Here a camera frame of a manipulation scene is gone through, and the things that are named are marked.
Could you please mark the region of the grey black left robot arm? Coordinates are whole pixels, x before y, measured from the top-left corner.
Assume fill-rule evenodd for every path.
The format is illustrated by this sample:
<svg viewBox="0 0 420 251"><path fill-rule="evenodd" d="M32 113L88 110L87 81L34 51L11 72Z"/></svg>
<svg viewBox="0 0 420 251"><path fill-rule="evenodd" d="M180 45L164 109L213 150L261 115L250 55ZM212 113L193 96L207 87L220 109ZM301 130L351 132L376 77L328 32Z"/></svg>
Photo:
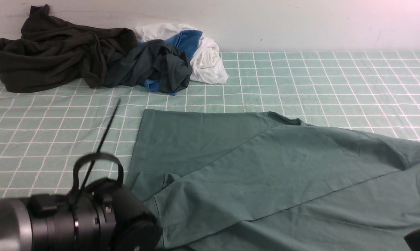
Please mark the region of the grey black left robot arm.
<svg viewBox="0 0 420 251"><path fill-rule="evenodd" d="M73 194L0 199L0 251L154 251L156 216L109 178Z"/></svg>

